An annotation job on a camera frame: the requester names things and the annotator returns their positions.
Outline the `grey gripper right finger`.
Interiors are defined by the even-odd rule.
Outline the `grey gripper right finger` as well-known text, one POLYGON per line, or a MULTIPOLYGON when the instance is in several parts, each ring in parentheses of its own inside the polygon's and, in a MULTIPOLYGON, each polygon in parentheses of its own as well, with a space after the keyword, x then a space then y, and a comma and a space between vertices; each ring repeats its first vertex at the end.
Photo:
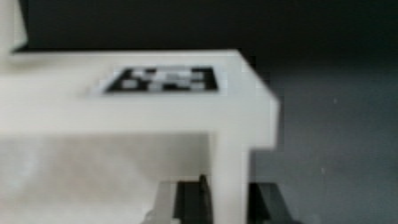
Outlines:
POLYGON ((289 214, 275 183, 249 185, 247 224, 300 224, 289 214))

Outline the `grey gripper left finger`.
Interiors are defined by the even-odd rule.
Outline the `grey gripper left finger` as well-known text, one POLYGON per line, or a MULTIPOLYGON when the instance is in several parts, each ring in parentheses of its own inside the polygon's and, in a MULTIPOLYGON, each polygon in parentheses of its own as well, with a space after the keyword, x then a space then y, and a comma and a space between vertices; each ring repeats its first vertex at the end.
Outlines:
POLYGON ((140 224, 213 224, 211 189, 206 176, 162 182, 154 205, 140 224))

